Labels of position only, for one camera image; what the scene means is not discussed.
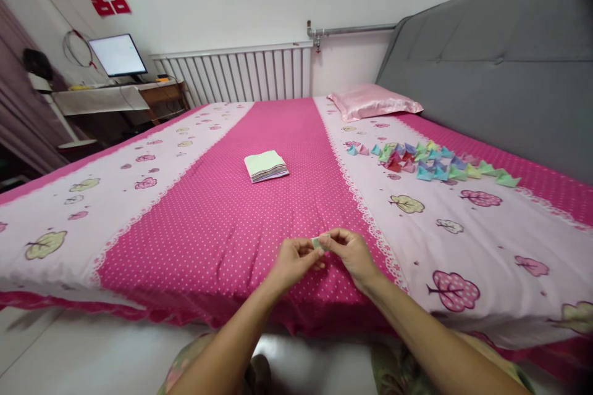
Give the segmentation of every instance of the metal pipe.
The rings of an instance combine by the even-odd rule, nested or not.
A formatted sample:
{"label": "metal pipe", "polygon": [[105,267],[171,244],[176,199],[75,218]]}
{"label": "metal pipe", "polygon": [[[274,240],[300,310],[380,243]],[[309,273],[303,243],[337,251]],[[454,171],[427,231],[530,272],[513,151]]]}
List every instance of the metal pipe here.
{"label": "metal pipe", "polygon": [[387,23],[385,25],[370,25],[370,26],[361,26],[361,27],[312,29],[311,21],[307,20],[307,35],[309,36],[309,38],[313,39],[313,44],[317,47],[317,52],[319,52],[319,47],[321,45],[322,37],[326,37],[326,36],[330,36],[330,35],[353,34],[353,33],[371,32],[371,31],[392,31],[395,29],[396,26],[397,26],[397,23]]}

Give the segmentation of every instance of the gray upholstered headboard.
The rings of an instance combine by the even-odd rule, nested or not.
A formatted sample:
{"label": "gray upholstered headboard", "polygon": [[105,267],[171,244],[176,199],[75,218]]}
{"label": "gray upholstered headboard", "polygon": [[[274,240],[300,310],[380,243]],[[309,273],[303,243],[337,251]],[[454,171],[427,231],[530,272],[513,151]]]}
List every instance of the gray upholstered headboard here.
{"label": "gray upholstered headboard", "polygon": [[591,0],[451,0],[402,20],[377,84],[422,117],[593,182]]}

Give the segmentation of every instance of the hand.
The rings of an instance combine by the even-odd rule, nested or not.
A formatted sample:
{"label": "hand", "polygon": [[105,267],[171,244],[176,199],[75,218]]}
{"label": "hand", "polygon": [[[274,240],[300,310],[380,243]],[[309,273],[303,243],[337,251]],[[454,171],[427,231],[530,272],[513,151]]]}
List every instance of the hand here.
{"label": "hand", "polygon": [[323,235],[319,237],[321,245],[340,257],[352,275],[356,288],[367,294],[371,282],[384,275],[373,261],[364,238],[345,228],[334,228]]}
{"label": "hand", "polygon": [[324,253],[323,249],[314,250],[310,239],[285,239],[266,282],[283,296],[310,268],[320,270],[326,266],[322,261]]}

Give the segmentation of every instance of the pink satin pillowcase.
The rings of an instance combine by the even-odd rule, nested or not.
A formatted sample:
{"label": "pink satin pillowcase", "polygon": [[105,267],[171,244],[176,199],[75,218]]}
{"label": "pink satin pillowcase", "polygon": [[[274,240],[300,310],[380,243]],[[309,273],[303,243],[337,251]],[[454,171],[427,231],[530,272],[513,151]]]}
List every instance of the pink satin pillowcase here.
{"label": "pink satin pillowcase", "polygon": [[349,86],[327,97],[334,101],[344,122],[354,122],[365,117],[390,114],[396,111],[421,112],[424,108],[406,96],[392,93],[379,85]]}

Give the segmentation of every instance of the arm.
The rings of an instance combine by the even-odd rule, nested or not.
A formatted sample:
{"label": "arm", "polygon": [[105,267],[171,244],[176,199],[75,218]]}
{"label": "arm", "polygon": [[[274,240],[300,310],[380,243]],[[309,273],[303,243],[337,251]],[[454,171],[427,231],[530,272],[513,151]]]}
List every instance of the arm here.
{"label": "arm", "polygon": [[372,260],[363,237],[343,228],[319,241],[336,253],[444,394],[529,394],[529,392],[390,282]]}
{"label": "arm", "polygon": [[310,239],[286,239],[266,280],[216,334],[172,387],[169,395],[234,395],[276,302],[311,267],[325,267],[323,250]]}

